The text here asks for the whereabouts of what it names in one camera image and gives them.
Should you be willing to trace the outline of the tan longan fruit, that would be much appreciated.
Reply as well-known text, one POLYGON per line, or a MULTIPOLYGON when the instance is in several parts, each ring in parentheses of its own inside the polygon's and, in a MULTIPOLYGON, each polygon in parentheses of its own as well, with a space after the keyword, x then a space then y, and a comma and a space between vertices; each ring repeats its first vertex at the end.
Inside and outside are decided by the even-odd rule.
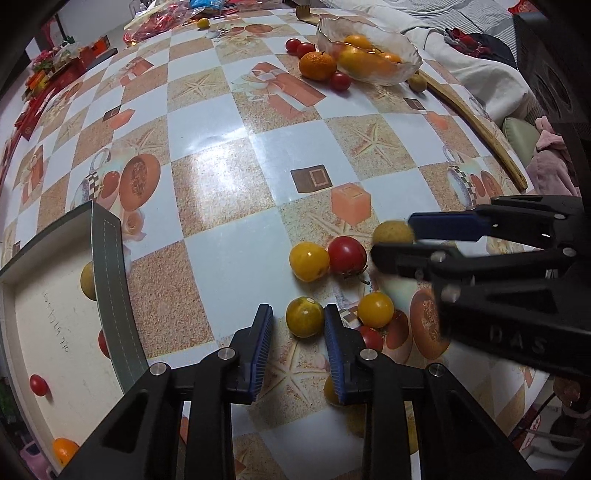
POLYGON ((372 243, 409 243, 415 242, 412 227, 401 220, 389 220, 381 223, 373 232, 372 243))

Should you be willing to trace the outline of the small red tomato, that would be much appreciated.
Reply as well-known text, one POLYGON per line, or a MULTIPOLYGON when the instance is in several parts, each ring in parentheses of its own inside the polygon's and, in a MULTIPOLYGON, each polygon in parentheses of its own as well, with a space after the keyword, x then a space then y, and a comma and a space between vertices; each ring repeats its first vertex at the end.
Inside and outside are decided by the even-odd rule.
POLYGON ((376 350, 377 352, 381 352, 383 350, 384 339, 378 330, 370 328, 366 325, 362 325, 359 327, 359 332, 362 335, 363 341, 365 342, 367 348, 376 350))

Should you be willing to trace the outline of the dark yellow tomato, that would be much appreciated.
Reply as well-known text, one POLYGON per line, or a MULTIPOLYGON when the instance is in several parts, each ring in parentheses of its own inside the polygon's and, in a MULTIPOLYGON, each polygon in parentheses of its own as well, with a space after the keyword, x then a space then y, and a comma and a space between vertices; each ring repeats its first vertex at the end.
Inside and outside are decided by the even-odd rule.
POLYGON ((311 297, 295 298, 287 305, 287 328, 297 338, 311 338, 322 332, 324 307, 311 297))

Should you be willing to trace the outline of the wooden curved stick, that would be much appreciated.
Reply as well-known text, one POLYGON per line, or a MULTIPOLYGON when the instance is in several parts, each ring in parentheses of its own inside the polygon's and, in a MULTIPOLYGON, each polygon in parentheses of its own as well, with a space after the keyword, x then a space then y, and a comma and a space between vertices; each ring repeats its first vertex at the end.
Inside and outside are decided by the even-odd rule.
POLYGON ((498 137, 486 126, 479 116, 464 102, 464 100, 451 88, 446 88, 433 77, 421 70, 417 74, 425 80, 427 89, 434 94, 442 103, 453 109, 457 115, 462 118, 479 137, 481 142, 493 154, 498 163, 504 168, 515 187, 521 192, 525 192, 528 187, 527 179, 514 162, 498 137))

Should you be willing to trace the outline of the small yellow tomato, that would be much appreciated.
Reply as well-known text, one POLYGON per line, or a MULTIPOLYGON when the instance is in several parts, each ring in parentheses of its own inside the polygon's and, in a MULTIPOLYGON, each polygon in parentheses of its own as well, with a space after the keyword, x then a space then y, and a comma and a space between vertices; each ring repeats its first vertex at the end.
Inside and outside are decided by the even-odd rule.
POLYGON ((394 316, 394 302, 382 292, 372 292, 360 299, 358 317, 360 321, 374 329, 388 325, 394 316))

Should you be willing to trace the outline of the orange mandarin in tray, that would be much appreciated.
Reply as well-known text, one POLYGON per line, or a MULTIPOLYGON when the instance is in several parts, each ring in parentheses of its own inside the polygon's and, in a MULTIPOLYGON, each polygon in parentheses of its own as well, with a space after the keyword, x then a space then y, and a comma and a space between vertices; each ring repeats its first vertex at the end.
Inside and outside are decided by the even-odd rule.
POLYGON ((56 438, 52 443, 53 454, 61 467, 65 467, 78 452, 79 445, 64 437, 56 438))

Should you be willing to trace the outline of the red cherry tomato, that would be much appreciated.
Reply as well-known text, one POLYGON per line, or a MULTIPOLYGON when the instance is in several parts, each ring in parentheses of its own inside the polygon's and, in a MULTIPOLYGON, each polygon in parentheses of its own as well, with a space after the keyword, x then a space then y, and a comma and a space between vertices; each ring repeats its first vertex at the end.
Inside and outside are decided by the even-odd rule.
POLYGON ((328 247, 332 272, 344 277, 357 276, 367 267, 367 252, 353 237, 339 236, 328 247))

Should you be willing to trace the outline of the red tomato at tray edge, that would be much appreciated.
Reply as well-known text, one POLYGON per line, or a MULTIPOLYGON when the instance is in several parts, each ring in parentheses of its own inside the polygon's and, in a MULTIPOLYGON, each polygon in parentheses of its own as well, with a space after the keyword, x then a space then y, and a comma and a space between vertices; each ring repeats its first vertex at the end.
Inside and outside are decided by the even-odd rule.
POLYGON ((101 351, 101 353, 107 358, 110 358, 110 353, 108 350, 108 346, 106 343, 106 339, 105 339, 105 335, 104 335, 104 331, 100 330, 97 336, 97 343, 98 343, 98 347, 101 351))

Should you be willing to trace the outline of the pink plastic stool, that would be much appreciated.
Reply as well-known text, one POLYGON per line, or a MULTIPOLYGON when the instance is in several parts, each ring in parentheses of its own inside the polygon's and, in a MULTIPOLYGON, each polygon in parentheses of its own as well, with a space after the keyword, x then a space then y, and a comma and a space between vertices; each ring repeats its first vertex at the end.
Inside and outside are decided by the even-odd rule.
POLYGON ((19 455, 38 480, 53 480, 56 478, 50 463, 34 441, 25 444, 19 451, 19 455))

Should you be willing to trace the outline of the red tomato in tray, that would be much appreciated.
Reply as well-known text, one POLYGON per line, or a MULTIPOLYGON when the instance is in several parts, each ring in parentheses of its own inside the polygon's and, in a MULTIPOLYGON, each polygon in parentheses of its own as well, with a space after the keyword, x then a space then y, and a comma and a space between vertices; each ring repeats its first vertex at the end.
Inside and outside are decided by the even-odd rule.
POLYGON ((29 378, 29 387, 34 395, 38 397, 44 397, 49 392, 47 382, 37 374, 33 374, 29 378))

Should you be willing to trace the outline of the yellow cherry tomato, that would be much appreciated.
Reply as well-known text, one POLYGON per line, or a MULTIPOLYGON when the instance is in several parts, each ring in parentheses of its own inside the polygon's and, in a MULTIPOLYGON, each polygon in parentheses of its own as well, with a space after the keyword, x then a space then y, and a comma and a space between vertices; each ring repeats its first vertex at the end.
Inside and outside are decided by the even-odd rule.
POLYGON ((324 247, 311 242, 298 243, 288 257, 291 271, 298 280, 315 282, 329 273, 329 253, 324 247))

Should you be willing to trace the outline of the white shallow tray box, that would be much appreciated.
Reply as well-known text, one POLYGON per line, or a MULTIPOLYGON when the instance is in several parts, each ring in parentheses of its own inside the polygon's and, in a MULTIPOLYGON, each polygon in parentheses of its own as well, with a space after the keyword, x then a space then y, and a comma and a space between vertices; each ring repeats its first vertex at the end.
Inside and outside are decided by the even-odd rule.
POLYGON ((83 444, 148 367, 118 217, 87 202, 46 227, 2 268, 1 359, 35 443, 60 472, 53 441, 83 444), (80 288, 88 262, 95 301, 80 288), (109 359, 98 347, 100 330, 109 359), (31 391, 33 374, 47 382, 46 396, 31 391))

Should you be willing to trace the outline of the longan beside bowl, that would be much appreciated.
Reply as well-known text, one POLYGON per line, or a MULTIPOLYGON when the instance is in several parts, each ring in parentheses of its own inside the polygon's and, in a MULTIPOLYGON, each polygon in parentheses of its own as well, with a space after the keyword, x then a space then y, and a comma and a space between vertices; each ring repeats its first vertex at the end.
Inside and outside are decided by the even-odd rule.
POLYGON ((415 93, 422 93, 427 90, 428 82, 419 73, 416 73, 407 79, 409 88, 415 93))

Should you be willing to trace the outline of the longan in tray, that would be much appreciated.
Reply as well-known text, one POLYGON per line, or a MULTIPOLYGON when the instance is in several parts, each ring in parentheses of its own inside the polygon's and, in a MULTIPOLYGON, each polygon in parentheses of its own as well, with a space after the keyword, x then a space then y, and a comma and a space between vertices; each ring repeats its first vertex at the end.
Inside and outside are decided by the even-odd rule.
POLYGON ((80 288, 83 294, 92 301, 96 300, 93 265, 88 262, 82 269, 80 274, 80 288))

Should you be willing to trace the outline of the red tomato near bowl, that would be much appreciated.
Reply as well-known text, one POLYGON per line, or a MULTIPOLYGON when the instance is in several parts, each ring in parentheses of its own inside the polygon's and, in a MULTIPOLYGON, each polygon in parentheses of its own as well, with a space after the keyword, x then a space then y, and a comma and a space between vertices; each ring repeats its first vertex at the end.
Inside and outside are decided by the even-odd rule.
POLYGON ((339 71, 335 72, 331 79, 329 79, 329 86, 331 86, 332 90, 339 93, 348 91, 351 84, 351 78, 339 71))

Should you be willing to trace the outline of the clear glass fruit bowl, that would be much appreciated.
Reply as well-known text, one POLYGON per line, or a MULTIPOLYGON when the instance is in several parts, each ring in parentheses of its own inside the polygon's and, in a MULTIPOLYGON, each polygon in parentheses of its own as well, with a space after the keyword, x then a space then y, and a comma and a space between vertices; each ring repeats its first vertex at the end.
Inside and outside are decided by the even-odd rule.
POLYGON ((422 66, 417 48, 403 34, 368 21, 322 16, 317 45, 334 58, 339 71, 363 83, 393 86, 422 66))

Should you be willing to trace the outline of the oranges in glass bowl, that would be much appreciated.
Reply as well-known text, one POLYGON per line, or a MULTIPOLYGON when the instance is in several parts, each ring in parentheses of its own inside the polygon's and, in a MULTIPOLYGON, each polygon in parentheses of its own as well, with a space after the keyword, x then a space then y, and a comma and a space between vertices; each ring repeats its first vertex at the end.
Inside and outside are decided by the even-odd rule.
POLYGON ((360 79, 391 75, 403 63, 402 58, 378 49, 364 35, 353 34, 342 40, 337 63, 346 72, 360 79))

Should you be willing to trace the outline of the orange mandarin by bowl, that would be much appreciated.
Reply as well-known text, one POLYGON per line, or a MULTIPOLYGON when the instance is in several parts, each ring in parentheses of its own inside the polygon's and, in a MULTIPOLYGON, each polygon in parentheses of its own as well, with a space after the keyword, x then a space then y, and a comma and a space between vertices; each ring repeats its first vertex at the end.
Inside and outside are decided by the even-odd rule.
POLYGON ((337 64, 325 52, 308 52, 298 61, 301 76, 315 82, 327 82, 337 72, 337 64))

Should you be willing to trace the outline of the red tomato pair right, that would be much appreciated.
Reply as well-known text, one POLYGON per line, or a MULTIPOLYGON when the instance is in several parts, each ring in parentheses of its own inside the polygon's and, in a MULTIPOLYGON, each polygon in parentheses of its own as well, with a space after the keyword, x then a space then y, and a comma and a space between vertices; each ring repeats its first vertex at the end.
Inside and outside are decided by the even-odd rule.
POLYGON ((315 45, 310 42, 301 42, 301 44, 297 46, 297 50, 295 50, 298 58, 304 57, 304 55, 311 52, 315 52, 315 45))

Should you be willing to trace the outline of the red tomato pair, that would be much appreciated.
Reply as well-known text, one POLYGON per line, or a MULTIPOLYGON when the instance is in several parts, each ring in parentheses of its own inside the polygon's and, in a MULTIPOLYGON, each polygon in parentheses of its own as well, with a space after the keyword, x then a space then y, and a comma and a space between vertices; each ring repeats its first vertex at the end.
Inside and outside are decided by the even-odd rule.
POLYGON ((296 54, 298 47, 300 47, 301 41, 297 38, 290 38, 286 42, 286 50, 290 54, 296 54))
POLYGON ((315 45, 310 42, 301 42, 301 44, 297 46, 297 50, 295 50, 298 58, 304 57, 304 55, 311 52, 315 52, 315 45))

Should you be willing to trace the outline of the red tomato pair left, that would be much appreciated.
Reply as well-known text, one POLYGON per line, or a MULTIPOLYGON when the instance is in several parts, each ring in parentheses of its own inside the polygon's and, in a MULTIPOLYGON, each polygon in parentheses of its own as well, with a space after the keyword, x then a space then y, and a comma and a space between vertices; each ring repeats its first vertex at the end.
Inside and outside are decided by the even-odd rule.
POLYGON ((290 54, 296 54, 298 47, 300 47, 301 41, 297 38, 290 38, 286 42, 286 50, 290 54))

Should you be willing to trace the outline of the small yellow fruit far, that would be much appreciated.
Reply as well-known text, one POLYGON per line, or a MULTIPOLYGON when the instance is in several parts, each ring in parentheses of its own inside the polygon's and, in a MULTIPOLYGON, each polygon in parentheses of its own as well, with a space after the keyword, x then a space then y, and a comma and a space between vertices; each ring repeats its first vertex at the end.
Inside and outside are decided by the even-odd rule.
POLYGON ((207 18, 201 18, 197 21, 197 28, 204 30, 209 28, 209 20, 207 18))

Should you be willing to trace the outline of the red snack bag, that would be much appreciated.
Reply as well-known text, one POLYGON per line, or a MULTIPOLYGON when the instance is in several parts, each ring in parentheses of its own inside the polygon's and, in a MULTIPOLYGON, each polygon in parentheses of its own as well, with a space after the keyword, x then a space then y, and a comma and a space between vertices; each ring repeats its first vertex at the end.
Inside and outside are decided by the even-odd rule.
POLYGON ((153 1, 123 27, 123 41, 135 45, 190 20, 195 15, 189 1, 153 1))

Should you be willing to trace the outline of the red gift box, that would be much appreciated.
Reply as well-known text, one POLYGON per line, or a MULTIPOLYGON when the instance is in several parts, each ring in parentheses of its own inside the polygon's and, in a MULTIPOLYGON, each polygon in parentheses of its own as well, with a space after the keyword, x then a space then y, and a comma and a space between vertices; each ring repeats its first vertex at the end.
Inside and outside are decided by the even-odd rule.
POLYGON ((99 37, 94 42, 81 47, 78 50, 78 57, 84 64, 90 64, 96 60, 101 54, 105 53, 110 48, 110 41, 106 35, 99 37))

